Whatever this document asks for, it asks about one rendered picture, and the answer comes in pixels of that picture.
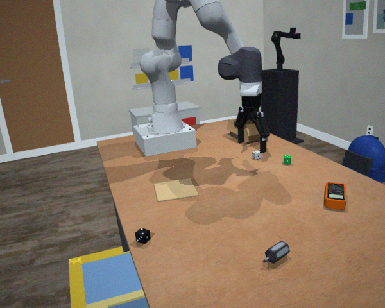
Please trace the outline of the green die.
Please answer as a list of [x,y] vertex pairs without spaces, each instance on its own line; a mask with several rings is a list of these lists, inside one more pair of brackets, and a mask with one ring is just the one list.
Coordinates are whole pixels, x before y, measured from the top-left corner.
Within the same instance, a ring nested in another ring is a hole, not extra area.
[[284,164],[291,164],[291,155],[284,155]]

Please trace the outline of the white die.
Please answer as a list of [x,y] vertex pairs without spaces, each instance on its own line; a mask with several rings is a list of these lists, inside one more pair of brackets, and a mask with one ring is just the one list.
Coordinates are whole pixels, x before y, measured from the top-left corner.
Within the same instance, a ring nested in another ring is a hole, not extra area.
[[252,158],[254,158],[255,160],[261,159],[261,153],[260,153],[260,151],[253,151],[253,152],[252,152]]

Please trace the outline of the orange digital multimeter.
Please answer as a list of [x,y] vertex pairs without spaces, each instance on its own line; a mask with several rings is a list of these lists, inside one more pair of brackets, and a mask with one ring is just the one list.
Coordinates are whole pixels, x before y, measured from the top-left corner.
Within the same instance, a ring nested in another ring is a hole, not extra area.
[[325,187],[324,206],[332,209],[345,209],[346,206],[346,187],[345,184],[327,182]]

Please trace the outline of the beige square mat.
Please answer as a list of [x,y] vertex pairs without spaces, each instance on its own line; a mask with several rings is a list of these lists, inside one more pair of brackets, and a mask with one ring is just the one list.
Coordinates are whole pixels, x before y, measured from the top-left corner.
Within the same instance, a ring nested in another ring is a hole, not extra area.
[[190,178],[155,183],[154,186],[158,202],[199,196]]

